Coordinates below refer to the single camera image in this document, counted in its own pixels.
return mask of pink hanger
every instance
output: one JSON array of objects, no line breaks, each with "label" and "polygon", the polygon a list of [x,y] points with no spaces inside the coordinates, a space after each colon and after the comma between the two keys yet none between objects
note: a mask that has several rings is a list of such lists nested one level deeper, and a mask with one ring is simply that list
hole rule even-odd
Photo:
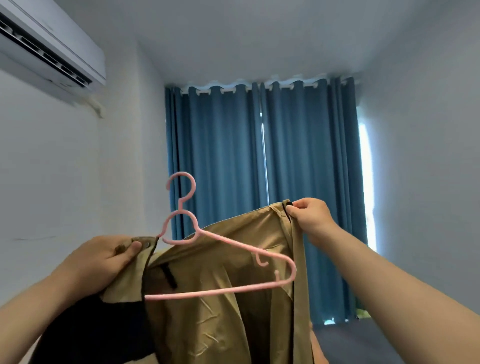
[{"label": "pink hanger", "polygon": [[216,295],[216,294],[224,294],[224,293],[237,293],[237,292],[249,292],[249,291],[257,291],[257,290],[265,290],[265,289],[268,289],[268,288],[275,288],[275,287],[284,286],[284,285],[292,282],[295,279],[295,276],[297,275],[297,267],[295,266],[295,262],[290,257],[288,257],[284,254],[272,253],[272,252],[269,252],[268,250],[265,250],[265,249],[260,249],[260,248],[257,248],[257,247],[251,246],[251,245],[240,243],[240,242],[237,242],[235,240],[226,238],[224,236],[220,236],[220,235],[214,234],[212,232],[205,231],[205,230],[201,229],[198,226],[198,221],[197,221],[197,218],[195,217],[195,215],[193,213],[191,213],[190,211],[183,209],[183,203],[185,201],[189,200],[190,198],[192,198],[193,194],[195,193],[196,183],[195,183],[195,179],[193,178],[193,176],[191,174],[187,173],[187,172],[177,172],[177,173],[172,174],[170,176],[170,178],[168,179],[168,182],[167,182],[167,190],[170,190],[170,182],[175,177],[179,177],[179,176],[188,177],[190,179],[190,181],[192,182],[192,189],[190,189],[190,192],[188,192],[188,195],[186,195],[185,197],[179,198],[179,209],[177,211],[173,211],[169,215],[167,220],[163,223],[163,229],[162,229],[162,232],[158,235],[158,238],[161,238],[165,234],[165,232],[167,231],[168,222],[172,219],[172,217],[174,217],[175,215],[179,215],[179,214],[185,214],[185,215],[188,215],[192,219],[193,227],[195,228],[194,236],[191,237],[190,239],[185,239],[185,240],[168,240],[168,239],[162,238],[162,240],[165,243],[173,244],[173,245],[191,244],[195,240],[197,240],[200,237],[200,235],[206,235],[206,236],[209,236],[213,239],[220,240],[220,241],[225,242],[227,244],[231,244],[233,246],[236,246],[236,247],[239,247],[241,249],[248,250],[249,252],[255,253],[257,263],[258,263],[258,265],[260,265],[262,267],[266,267],[268,265],[268,262],[262,262],[260,260],[260,255],[265,255],[265,256],[272,257],[272,258],[278,258],[278,259],[285,260],[290,265],[291,274],[290,274],[290,277],[288,279],[280,280],[279,272],[278,272],[278,270],[276,270],[275,271],[276,280],[272,281],[272,282],[267,282],[267,283],[249,284],[247,286],[220,288],[220,289],[208,290],[208,291],[184,292],[184,293],[167,293],[167,294],[147,294],[147,295],[145,295],[145,299],[147,301],[179,300],[179,299],[182,299],[182,298],[205,297],[205,296],[213,296],[213,295]]}]

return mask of white curtain rod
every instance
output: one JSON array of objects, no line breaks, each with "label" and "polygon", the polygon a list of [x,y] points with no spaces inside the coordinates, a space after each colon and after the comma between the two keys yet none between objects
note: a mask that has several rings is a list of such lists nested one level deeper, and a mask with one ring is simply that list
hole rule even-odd
[{"label": "white curtain rod", "polygon": [[[291,83],[289,85],[280,85],[280,88],[289,88],[290,90],[293,90],[293,88],[295,87],[295,84],[294,83]],[[313,88],[317,88],[318,87],[318,81],[317,82],[313,82],[311,84],[303,84],[303,87],[313,87]],[[246,86],[245,89],[247,91],[250,91],[252,88],[251,87],[248,87]],[[273,90],[273,84],[270,84],[268,87],[266,87],[267,90],[269,91],[272,91]],[[236,87],[232,87],[232,88],[220,88],[220,92],[221,93],[224,93],[224,92],[233,92],[235,93],[235,91],[237,91],[237,88]],[[212,93],[212,89],[209,88],[208,90],[196,90],[195,91],[197,93],[197,95],[200,95],[200,94],[211,94]],[[188,89],[187,90],[181,90],[180,93],[182,95],[185,95],[188,93]]]}]

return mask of curtain fold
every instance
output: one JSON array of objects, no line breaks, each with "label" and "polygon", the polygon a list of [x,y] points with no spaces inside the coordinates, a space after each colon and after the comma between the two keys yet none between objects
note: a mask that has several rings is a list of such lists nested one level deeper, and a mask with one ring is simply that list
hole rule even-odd
[{"label": "curtain fold", "polygon": [[[366,243],[360,138],[353,78],[262,84],[264,143],[270,201],[316,197],[335,221]],[[305,242],[312,322],[344,322],[355,297],[333,263]]]},{"label": "curtain fold", "polygon": [[[238,85],[235,92],[210,93],[189,88],[166,90],[169,172],[186,171],[197,191],[185,208],[200,226],[240,215],[267,205],[258,86]],[[170,207],[190,189],[186,178],[175,180]],[[172,222],[174,239],[193,232],[190,219]]]}]

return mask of ceiling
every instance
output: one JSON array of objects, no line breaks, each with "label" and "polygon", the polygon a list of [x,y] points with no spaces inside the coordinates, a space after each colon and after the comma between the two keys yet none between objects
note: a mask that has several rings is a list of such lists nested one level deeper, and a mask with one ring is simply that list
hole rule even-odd
[{"label": "ceiling", "polygon": [[426,0],[104,0],[167,84],[355,73]]}]

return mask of air conditioner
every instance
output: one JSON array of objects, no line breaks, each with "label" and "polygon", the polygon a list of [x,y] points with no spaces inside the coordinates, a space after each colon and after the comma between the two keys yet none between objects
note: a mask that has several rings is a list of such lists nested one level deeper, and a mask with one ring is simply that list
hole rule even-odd
[{"label": "air conditioner", "polygon": [[0,52],[72,94],[106,83],[103,51],[53,0],[0,0]]}]

